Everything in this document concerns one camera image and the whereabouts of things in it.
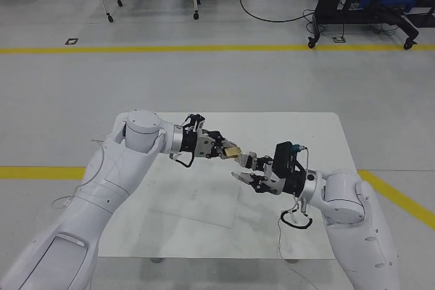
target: white table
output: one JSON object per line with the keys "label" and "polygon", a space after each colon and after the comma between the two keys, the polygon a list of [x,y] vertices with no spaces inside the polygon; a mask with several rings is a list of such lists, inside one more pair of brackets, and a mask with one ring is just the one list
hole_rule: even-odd
{"label": "white table", "polygon": [[[185,113],[159,113],[181,124]],[[204,127],[218,130],[243,151],[273,156],[291,141],[310,149],[310,168],[355,171],[347,140],[333,113],[202,113]],[[305,153],[299,154],[305,164]],[[293,205],[288,194],[256,194],[231,176],[232,160],[195,159],[184,168],[158,156],[143,183],[114,214],[99,245],[100,257],[278,259],[277,220]],[[333,259],[320,212],[305,230],[281,223],[286,259]]]}

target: gray floor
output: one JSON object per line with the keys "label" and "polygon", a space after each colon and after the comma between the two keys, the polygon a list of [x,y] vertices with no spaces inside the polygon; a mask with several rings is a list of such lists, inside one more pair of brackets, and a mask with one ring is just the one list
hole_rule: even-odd
{"label": "gray floor", "polygon": [[[315,1],[246,1],[273,19]],[[306,44],[305,21],[247,17],[236,0],[203,0],[200,20],[181,1],[0,1],[0,47]],[[329,27],[320,44],[332,44]],[[348,44],[401,44],[400,32],[346,27]],[[435,44],[435,29],[422,29]],[[335,112],[358,169],[373,172],[435,213],[435,51],[259,51],[166,54],[0,55],[0,165],[85,166],[90,138],[117,113]],[[0,276],[59,212],[74,181],[0,181]],[[399,250],[403,289],[435,289],[435,232],[380,199]],[[319,289],[351,289],[335,260],[291,266]],[[99,289],[314,289],[280,260],[100,259]]]}

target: yellow floor line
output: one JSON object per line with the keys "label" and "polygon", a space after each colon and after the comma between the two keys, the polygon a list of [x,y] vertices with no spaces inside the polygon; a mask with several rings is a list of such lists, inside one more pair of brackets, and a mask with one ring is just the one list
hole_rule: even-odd
{"label": "yellow floor line", "polygon": [[84,167],[21,167],[0,166],[0,179],[82,179]]}
{"label": "yellow floor line", "polygon": [[[402,44],[318,44],[314,51],[404,51]],[[312,51],[307,44],[225,44],[196,46],[99,46],[0,48],[0,54],[110,54],[185,51]],[[435,44],[414,45],[411,51],[435,51]]]}
{"label": "yellow floor line", "polygon": [[[80,180],[84,167],[8,167],[0,166],[0,179],[50,179]],[[369,182],[377,192],[384,195],[397,206],[435,230],[435,214],[414,202],[367,170],[358,170],[362,179]]]}
{"label": "yellow floor line", "polygon": [[395,203],[398,207],[404,209],[410,215],[414,216],[414,218],[417,218],[422,223],[426,224],[429,228],[435,230],[435,214],[433,212],[413,201],[411,198],[398,191],[393,186],[390,186],[371,172],[367,170],[358,170],[358,173],[361,175],[361,178],[369,182],[377,192]]}

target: white cable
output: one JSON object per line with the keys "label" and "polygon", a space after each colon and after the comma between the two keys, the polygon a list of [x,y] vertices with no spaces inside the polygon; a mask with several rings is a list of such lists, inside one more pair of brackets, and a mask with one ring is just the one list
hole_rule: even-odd
{"label": "white cable", "polygon": [[[308,166],[309,166],[309,161],[310,161],[310,151],[308,150],[307,147],[305,147],[305,150],[307,152],[307,156],[306,156],[306,174],[305,174],[305,178],[307,178],[307,171],[308,171]],[[295,205],[290,209],[290,210],[294,210],[297,206],[298,206],[298,201],[299,198],[301,197],[301,195],[296,198],[295,195],[293,194],[293,198],[295,201]],[[298,273],[297,271],[295,271],[294,269],[292,269],[290,267],[290,264],[283,258],[282,256],[282,251],[281,251],[281,237],[282,237],[282,228],[281,228],[281,217],[278,217],[277,220],[277,226],[278,226],[278,254],[279,256],[281,256],[281,259],[286,262],[287,264],[287,268],[290,269],[292,272],[296,273],[298,276],[300,276],[301,278],[305,279],[309,284],[311,284],[311,286],[313,286],[316,290],[319,290],[318,287],[316,287],[316,285],[314,285],[308,278],[304,277],[302,274]]]}
{"label": "white cable", "polygon": [[281,256],[281,259],[286,263],[286,266],[288,269],[290,269],[293,273],[296,273],[298,276],[300,276],[301,278],[305,279],[309,284],[311,284],[312,287],[314,287],[316,290],[319,290],[318,287],[316,287],[316,285],[314,285],[313,282],[310,281],[310,279],[304,277],[302,274],[298,273],[297,271],[295,271],[294,269],[292,269],[290,267],[290,264],[287,262],[287,260],[285,260],[282,256],[282,251],[281,251],[281,237],[282,237],[282,229],[281,229],[281,218],[279,217],[278,221],[277,221],[277,226],[278,226],[278,254],[279,256]]}
{"label": "white cable", "polygon": [[[87,184],[89,184],[90,182],[92,182],[92,180],[95,179],[95,177],[99,174],[100,170],[102,169],[103,162],[104,162],[104,147],[103,147],[103,141],[100,141],[100,140],[94,140],[94,139],[92,139],[91,141],[92,141],[92,142],[96,142],[96,143],[97,143],[98,145],[100,145],[100,147],[101,147],[101,162],[100,162],[99,169],[96,171],[96,173],[94,174],[94,176],[92,176],[92,178],[90,178],[88,181],[86,181],[85,183],[82,183],[82,184],[76,186],[76,187],[74,188],[74,192],[73,192],[71,195],[67,195],[67,196],[60,197],[60,198],[58,198],[58,199],[55,199],[53,202],[51,202],[51,207],[53,207],[53,208],[55,208],[55,209],[57,209],[57,210],[60,210],[60,209],[62,209],[62,208],[67,207],[67,206],[69,205],[69,203],[71,203],[71,200],[73,200],[76,191],[77,191],[80,187],[82,187],[82,186],[86,186]],[[62,206],[62,207],[55,207],[55,202],[58,202],[59,200],[62,200],[62,199],[67,199],[66,202],[63,204],[63,206]]]}

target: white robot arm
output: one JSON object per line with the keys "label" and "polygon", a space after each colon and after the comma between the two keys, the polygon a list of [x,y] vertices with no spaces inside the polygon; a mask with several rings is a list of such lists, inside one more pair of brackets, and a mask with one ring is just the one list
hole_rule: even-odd
{"label": "white robot arm", "polygon": [[40,233],[0,282],[0,290],[85,289],[96,266],[99,239],[115,210],[137,189],[159,153],[191,152],[226,159],[237,148],[189,115],[174,125],[147,111],[117,116],[111,134],[91,158],[65,211]]}
{"label": "white robot arm", "polygon": [[[174,125],[147,111],[119,115],[65,211],[32,240],[3,277],[0,290],[85,289],[105,226],[137,189],[159,153],[170,154],[186,167],[195,157],[219,157],[236,158],[242,167],[263,171],[264,176],[233,175],[256,192],[293,194],[304,214],[306,204],[321,210],[333,253],[356,290],[399,289],[391,234],[368,183],[355,174],[306,172],[296,160],[304,147],[289,142],[277,146],[274,159],[240,154],[218,131],[202,129],[202,116],[189,115],[187,120],[186,125]],[[174,154],[179,152],[191,152],[190,163],[178,160]]]}
{"label": "white robot arm", "polygon": [[[297,153],[305,149],[285,142],[277,145],[274,159],[240,154],[242,167],[264,175],[233,175],[256,192],[293,194],[305,216],[307,204],[318,208],[335,258],[355,290],[399,290],[397,251],[372,186],[356,173],[306,172],[297,161]],[[289,213],[282,212],[281,220],[292,228],[306,229],[312,222],[291,224],[284,218]]]}

